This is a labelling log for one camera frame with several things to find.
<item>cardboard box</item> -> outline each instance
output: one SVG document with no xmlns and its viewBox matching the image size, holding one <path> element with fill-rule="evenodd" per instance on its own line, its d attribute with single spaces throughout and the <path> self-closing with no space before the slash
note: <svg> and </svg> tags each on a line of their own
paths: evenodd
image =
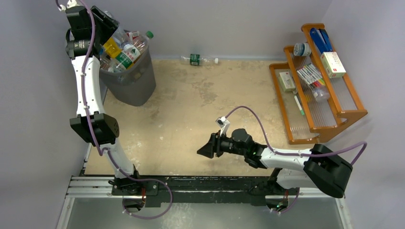
<svg viewBox="0 0 405 229">
<path fill-rule="evenodd" d="M 336 52 L 324 52 L 320 56 L 320 60 L 329 78 L 340 78 L 346 74 L 346 70 Z"/>
<path fill-rule="evenodd" d="M 292 80 L 291 73 L 283 72 L 278 75 L 281 87 L 284 92 L 291 92 L 295 89 L 294 81 Z"/>
</svg>

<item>beige floor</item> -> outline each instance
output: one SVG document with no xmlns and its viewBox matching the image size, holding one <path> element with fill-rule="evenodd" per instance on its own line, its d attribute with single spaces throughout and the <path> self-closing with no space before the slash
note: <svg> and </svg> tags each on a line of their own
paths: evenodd
<svg viewBox="0 0 405 229">
<path fill-rule="evenodd" d="M 118 120 L 121 144 L 141 175 L 266 176 L 271 169 L 251 168 L 242 156 L 224 154 L 208 159 L 196 151 L 218 131 L 216 118 L 238 105 L 257 113 L 272 146 L 311 147 L 287 142 L 268 68 L 271 63 L 221 61 L 216 66 L 195 67 L 175 60 L 155 60 L 157 86 L 146 104 L 126 105 L 108 92 L 104 107 Z M 236 111 L 229 121 L 228 135 L 245 128 L 255 141 L 265 143 L 256 119 L 247 110 Z M 85 173 L 113 174 L 113 169 L 93 148 Z"/>
</svg>

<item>gray wall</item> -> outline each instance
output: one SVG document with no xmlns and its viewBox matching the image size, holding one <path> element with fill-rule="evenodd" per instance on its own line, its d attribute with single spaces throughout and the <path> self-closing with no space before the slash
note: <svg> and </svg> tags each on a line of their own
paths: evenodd
<svg viewBox="0 0 405 229">
<path fill-rule="evenodd" d="M 369 143 L 346 189 L 355 228 L 403 228 L 405 223 L 404 10 L 400 0 L 334 0 L 323 18 L 369 111 L 331 142 L 333 149 Z"/>
<path fill-rule="evenodd" d="M 331 0 L 93 0 L 125 28 L 155 34 L 152 57 L 191 52 L 231 59 L 285 59 Z"/>
<path fill-rule="evenodd" d="M 77 94 L 68 23 L 49 0 L 2 1 L 0 14 L 1 228 L 50 229 L 87 148 L 69 126 Z"/>
</svg>

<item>wooden shelf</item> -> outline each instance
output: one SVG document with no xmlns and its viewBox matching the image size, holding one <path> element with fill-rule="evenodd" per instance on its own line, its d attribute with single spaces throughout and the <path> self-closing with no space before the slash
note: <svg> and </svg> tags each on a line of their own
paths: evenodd
<svg viewBox="0 0 405 229">
<path fill-rule="evenodd" d="M 301 27 L 312 50 L 309 57 L 294 56 L 294 46 L 286 46 L 284 53 L 287 57 L 287 63 L 272 64 L 269 67 L 290 144 L 328 142 L 367 114 L 367 110 L 364 109 L 348 74 L 345 74 L 341 79 L 329 79 L 327 76 L 320 61 L 318 50 L 310 37 L 311 28 L 324 29 L 325 26 L 323 24 L 305 24 Z M 309 87 L 300 80 L 297 74 L 296 69 L 308 63 L 313 63 L 323 76 L 330 93 L 330 99 L 325 102 L 316 102 Z M 291 71 L 305 112 L 306 123 L 304 124 L 302 118 L 298 121 L 300 118 L 291 118 L 291 115 L 287 113 L 284 100 L 287 97 L 286 94 L 293 95 L 280 90 L 277 75 L 282 70 Z"/>
</svg>

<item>gray trash can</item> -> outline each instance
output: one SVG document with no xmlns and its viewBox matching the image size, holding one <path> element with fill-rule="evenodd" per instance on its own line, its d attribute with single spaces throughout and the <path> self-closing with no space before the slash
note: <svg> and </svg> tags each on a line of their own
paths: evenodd
<svg viewBox="0 0 405 229">
<path fill-rule="evenodd" d="M 130 69 L 111 73 L 100 69 L 100 79 L 119 100 L 132 106 L 142 106 L 156 87 L 149 47 Z"/>
</svg>

